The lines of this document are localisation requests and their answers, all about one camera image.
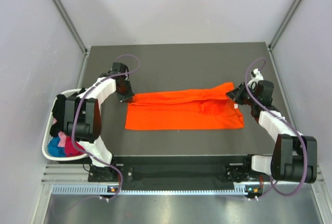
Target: black cloth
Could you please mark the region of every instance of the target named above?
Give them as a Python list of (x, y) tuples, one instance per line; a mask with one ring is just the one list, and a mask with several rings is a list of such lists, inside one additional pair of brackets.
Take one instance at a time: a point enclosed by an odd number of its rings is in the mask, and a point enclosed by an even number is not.
[[(77, 96), (84, 92), (85, 88), (82, 88), (80, 92), (74, 93), (71, 96)], [(66, 99), (66, 96), (64, 96), (63, 94), (57, 95), (57, 100), (52, 109), (52, 115), (57, 120), (57, 122), (52, 125), (50, 129), (50, 135), (52, 137), (57, 137), (59, 135), (59, 132), (63, 132), (64, 130), (64, 110), (66, 106)]]

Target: shiny metallic surface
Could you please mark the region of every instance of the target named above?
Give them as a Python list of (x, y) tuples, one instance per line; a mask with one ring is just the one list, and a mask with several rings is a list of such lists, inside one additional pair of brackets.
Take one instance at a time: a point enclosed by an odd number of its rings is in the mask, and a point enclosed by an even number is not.
[[(291, 191), (293, 186), (279, 186)], [(62, 215), (86, 196), (52, 195), (54, 213)], [(123, 195), (106, 203), (88, 199), (56, 219), (49, 206), (44, 224), (67, 223), (323, 223), (311, 185), (294, 197), (274, 192), (257, 201), (243, 201), (215, 195)]]

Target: metal frame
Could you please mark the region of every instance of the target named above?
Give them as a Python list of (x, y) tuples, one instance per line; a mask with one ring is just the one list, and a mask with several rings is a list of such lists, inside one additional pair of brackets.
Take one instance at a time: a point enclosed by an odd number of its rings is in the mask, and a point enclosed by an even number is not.
[[(78, 46), (84, 52), (84, 58), (82, 61), (82, 65), (80, 68), (80, 72), (77, 77), (76, 87), (80, 87), (82, 83), (82, 79), (85, 73), (85, 69), (87, 66), (87, 59), (89, 57), (89, 50), (85, 47), (84, 43), (82, 42), (79, 34), (77, 33), (73, 23), (70, 20), (67, 12), (65, 11), (62, 3), (60, 0), (53, 0), (56, 8), (58, 9), (60, 15), (62, 16), (65, 24), (67, 25), (69, 31), (73, 34)], [(287, 28), (290, 20), (294, 16), (297, 8), (299, 7), (302, 0), (294, 0), (292, 6), (288, 10), (285, 18), (283, 19), (280, 27), (278, 28), (276, 34), (274, 35), (272, 42), (267, 45), (268, 51), (270, 53), (270, 58), (274, 67), (274, 71), (276, 73), (278, 83), (280, 85), (283, 99), (285, 101), (285, 105), (290, 117), (290, 121), (294, 126), (297, 126), (297, 121), (294, 116), (294, 113), (291, 108), (291, 104), (288, 99), (287, 92), (284, 87), (284, 82), (280, 75), (280, 70), (278, 67), (277, 60), (275, 58), (273, 48), (277, 45), (280, 37), (282, 36), (283, 32)], [(50, 196), (54, 184), (77, 184), (77, 185), (84, 185), (87, 184), (88, 173), (85, 172), (81, 166), (76, 165), (63, 165), (63, 164), (48, 164), (46, 167), (45, 175), (43, 181), (41, 183), (41, 187), (38, 194), (38, 202), (33, 213), (31, 223), (44, 223), (44, 219), (46, 216), (47, 207), (49, 205)], [(323, 175), (321, 174), (320, 168), (318, 168), (318, 177), (317, 182), (312, 184), (312, 189), (314, 192), (314, 196), (317, 202), (317, 206), (320, 210), (322, 219), (324, 223), (332, 223), (332, 200), (328, 193), (327, 187), (324, 183)]]

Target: blue cloth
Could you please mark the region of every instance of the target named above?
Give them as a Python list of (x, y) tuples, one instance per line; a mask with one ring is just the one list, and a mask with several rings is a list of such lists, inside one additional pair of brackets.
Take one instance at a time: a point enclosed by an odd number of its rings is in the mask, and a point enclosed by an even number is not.
[(58, 143), (60, 142), (59, 137), (54, 137), (48, 144), (48, 152), (53, 156), (57, 158), (64, 158), (66, 154), (64, 153), (64, 147), (58, 147)]

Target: metal beam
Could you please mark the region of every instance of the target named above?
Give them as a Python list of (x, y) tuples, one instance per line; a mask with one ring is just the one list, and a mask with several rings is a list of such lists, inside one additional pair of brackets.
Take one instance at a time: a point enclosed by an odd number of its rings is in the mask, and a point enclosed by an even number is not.
[(294, 2), (292, 3), (292, 6), (288, 10), (284, 20), (282, 21), (280, 27), (278, 28), (276, 34), (274, 35), (271, 44), (269, 45), (271, 49), (275, 48), (277, 42), (279, 41), (279, 38), (281, 37), (282, 33), (285, 31), (286, 27), (288, 26), (290, 20), (292, 19), (294, 13), (296, 12), (301, 2), (302, 0), (294, 0)]
[(84, 54), (87, 53), (87, 48), (85, 47), (82, 39), (80, 38), (79, 34), (77, 33), (68, 13), (66, 12), (65, 8), (63, 7), (62, 3), (60, 0), (52, 0), (56, 6), (56, 8), (58, 9), (62, 19), (64, 20), (65, 24), (67, 25), (67, 27), (69, 28), (69, 31), (71, 32), (71, 34), (73, 35), (74, 39), (76, 40), (78, 46), (81, 48), (82, 52)]

